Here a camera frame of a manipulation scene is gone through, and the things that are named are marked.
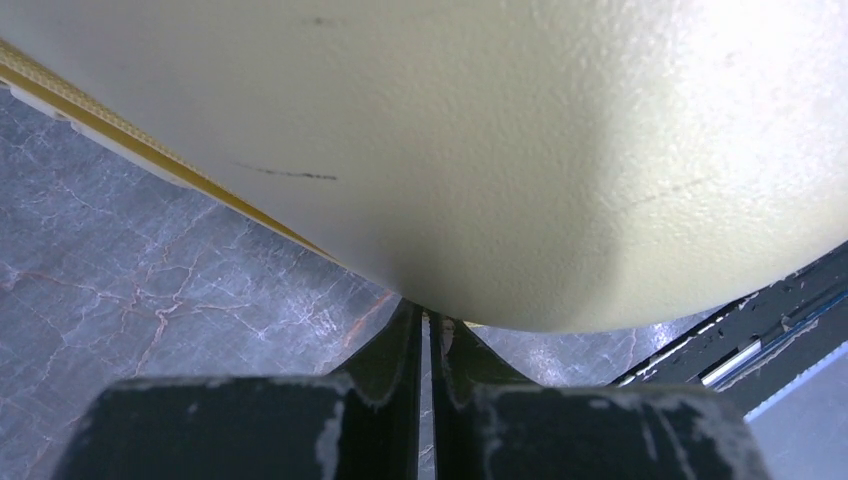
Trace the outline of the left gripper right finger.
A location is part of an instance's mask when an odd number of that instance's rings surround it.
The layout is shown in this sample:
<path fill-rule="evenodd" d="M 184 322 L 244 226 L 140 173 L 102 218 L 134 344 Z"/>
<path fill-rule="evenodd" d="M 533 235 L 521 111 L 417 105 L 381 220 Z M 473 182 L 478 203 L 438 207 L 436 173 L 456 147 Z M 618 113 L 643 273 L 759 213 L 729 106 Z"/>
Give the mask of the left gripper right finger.
<path fill-rule="evenodd" d="M 438 479 L 489 479 L 501 446 L 494 397 L 531 385 L 464 322 L 429 314 L 435 474 Z"/>

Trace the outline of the yellow hard-shell suitcase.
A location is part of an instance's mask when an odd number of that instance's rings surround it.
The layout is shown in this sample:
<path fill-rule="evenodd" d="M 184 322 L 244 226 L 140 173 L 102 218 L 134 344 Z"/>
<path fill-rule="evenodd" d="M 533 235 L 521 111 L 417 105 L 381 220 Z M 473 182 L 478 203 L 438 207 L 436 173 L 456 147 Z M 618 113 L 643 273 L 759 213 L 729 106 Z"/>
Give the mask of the yellow hard-shell suitcase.
<path fill-rule="evenodd" d="M 484 325 L 671 320 L 847 238 L 843 1 L 5 1 L 1 76 Z"/>

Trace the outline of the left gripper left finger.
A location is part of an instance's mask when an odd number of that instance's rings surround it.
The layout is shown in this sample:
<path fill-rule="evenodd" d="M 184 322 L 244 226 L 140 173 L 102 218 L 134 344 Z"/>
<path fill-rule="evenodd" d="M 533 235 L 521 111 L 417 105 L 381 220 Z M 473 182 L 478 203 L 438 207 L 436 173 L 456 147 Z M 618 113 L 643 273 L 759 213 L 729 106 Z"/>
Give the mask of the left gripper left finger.
<path fill-rule="evenodd" d="M 423 308 L 401 300 L 388 323 L 332 371 L 351 381 L 336 479 L 416 479 Z"/>

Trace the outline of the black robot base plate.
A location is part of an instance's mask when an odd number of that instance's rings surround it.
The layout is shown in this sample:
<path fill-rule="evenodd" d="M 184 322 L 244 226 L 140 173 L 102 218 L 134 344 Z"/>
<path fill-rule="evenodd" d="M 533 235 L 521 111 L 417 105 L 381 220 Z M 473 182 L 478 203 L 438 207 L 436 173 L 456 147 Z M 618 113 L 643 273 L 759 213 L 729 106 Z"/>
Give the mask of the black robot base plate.
<path fill-rule="evenodd" d="M 847 247 L 716 311 L 615 380 L 711 389 L 749 413 L 847 340 Z"/>

